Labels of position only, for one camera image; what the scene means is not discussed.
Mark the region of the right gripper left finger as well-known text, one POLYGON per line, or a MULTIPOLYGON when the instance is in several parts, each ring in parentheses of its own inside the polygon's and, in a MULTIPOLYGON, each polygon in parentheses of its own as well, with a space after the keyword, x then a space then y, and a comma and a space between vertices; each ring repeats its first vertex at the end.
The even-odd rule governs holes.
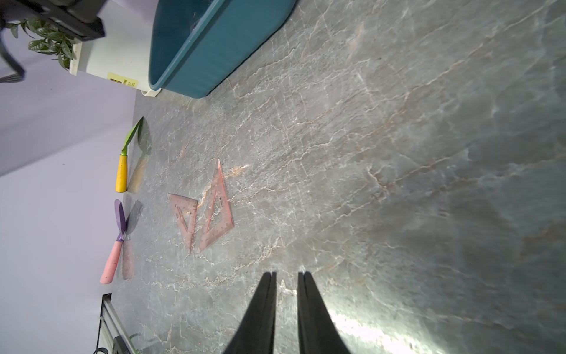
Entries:
POLYGON ((274 351, 277 273, 261 277, 237 332, 224 353, 267 354, 274 351))

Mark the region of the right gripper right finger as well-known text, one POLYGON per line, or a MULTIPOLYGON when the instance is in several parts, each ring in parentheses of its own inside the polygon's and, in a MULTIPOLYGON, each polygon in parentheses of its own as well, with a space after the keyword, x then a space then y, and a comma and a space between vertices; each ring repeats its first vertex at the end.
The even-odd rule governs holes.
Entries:
POLYGON ((308 271, 299 272, 297 314, 300 353, 350 353, 308 271))

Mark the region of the pink small triangle ruler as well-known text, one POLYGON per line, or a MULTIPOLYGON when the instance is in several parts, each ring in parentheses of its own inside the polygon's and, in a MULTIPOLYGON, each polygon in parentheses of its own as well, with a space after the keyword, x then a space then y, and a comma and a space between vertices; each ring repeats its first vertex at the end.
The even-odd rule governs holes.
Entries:
POLYGON ((209 191, 205 221, 206 223, 203 227, 203 234, 199 244, 199 252, 203 252, 234 227, 221 161, 219 159, 218 167, 209 191))

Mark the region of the pink long triangle ruler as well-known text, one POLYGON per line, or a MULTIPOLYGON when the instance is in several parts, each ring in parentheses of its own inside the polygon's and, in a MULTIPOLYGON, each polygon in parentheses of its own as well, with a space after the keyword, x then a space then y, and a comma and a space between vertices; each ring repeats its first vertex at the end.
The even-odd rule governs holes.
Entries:
POLYGON ((168 197, 183 236, 185 246, 191 255, 194 247, 198 201, 173 193, 169 193, 168 197))

